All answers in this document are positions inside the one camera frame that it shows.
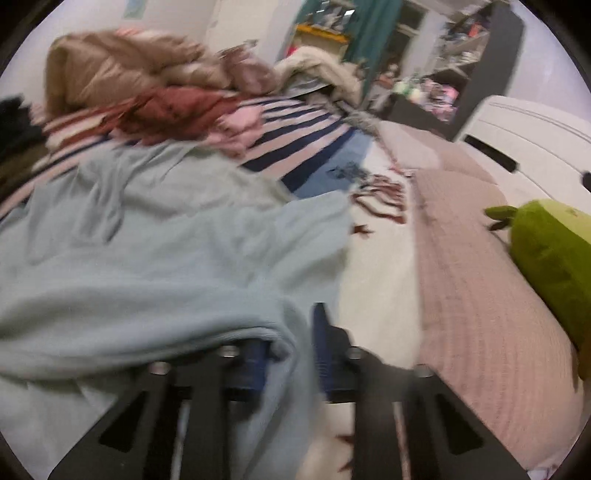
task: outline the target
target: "navy and white striped fabric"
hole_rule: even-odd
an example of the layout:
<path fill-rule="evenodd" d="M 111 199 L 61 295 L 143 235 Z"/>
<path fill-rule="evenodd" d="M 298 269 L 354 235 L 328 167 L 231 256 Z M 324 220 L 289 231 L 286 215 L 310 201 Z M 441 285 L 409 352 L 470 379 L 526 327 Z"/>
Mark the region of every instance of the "navy and white striped fabric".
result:
<path fill-rule="evenodd" d="M 265 133 L 241 161 L 244 168 L 281 179 L 302 198 L 349 188 L 350 181 L 329 172 L 360 167 L 371 137 L 300 100 L 266 97 L 241 103 L 248 105 L 263 107 Z"/>

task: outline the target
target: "black cloth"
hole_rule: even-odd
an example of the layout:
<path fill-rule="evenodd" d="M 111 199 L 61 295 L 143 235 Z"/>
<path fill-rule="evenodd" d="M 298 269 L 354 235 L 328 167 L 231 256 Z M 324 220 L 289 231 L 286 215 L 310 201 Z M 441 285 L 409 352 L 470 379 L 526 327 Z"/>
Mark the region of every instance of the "black cloth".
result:
<path fill-rule="evenodd" d="M 21 97 L 0 100 L 0 163 L 45 141 L 43 129 L 31 125 L 29 107 L 22 106 Z"/>

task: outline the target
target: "plush toy leaf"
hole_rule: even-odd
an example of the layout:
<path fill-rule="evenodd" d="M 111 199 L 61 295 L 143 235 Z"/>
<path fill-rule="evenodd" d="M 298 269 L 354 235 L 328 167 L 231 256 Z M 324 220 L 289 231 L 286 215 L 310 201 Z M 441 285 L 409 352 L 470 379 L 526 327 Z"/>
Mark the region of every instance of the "plush toy leaf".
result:
<path fill-rule="evenodd" d="M 503 228 L 507 228 L 508 226 L 511 226 L 511 220 L 505 219 L 501 220 L 500 222 L 493 223 L 488 229 L 491 232 L 495 232 L 497 230 L 503 230 Z"/>
<path fill-rule="evenodd" d="M 517 208 L 512 207 L 511 205 L 502 205 L 500 207 L 487 208 L 484 213 L 488 218 L 499 221 L 508 220 L 509 224 L 511 224 L 511 220 L 513 220 L 517 214 Z"/>

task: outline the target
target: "light blue blanket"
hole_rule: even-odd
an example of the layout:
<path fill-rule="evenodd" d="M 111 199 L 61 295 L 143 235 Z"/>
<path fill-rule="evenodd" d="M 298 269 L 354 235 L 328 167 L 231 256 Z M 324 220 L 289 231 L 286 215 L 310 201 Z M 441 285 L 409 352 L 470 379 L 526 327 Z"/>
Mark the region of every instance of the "light blue blanket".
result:
<path fill-rule="evenodd" d="M 125 368 L 273 341 L 235 479 L 293 478 L 309 438 L 314 302 L 334 305 L 344 194 L 283 186 L 192 144 L 123 148 L 35 190 L 0 224 L 0 430 L 37 478 L 128 385 Z"/>

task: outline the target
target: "metal screw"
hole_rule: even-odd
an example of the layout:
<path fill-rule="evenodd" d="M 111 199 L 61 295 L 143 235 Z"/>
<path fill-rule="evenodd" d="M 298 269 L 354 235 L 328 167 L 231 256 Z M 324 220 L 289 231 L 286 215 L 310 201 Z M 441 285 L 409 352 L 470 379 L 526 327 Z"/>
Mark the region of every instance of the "metal screw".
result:
<path fill-rule="evenodd" d="M 166 375 L 170 372 L 171 365 L 166 362 L 154 362 L 150 364 L 149 371 L 154 375 Z"/>
<path fill-rule="evenodd" d="M 218 354 L 224 358 L 234 358 L 240 354 L 240 349 L 236 345 L 224 345 L 219 349 Z"/>
<path fill-rule="evenodd" d="M 347 351 L 347 356 L 350 360 L 360 360 L 363 357 L 363 350 L 357 346 L 351 347 Z"/>
<path fill-rule="evenodd" d="M 417 365 L 414 368 L 414 372 L 420 378 L 428 378 L 434 375 L 433 370 L 428 365 Z"/>

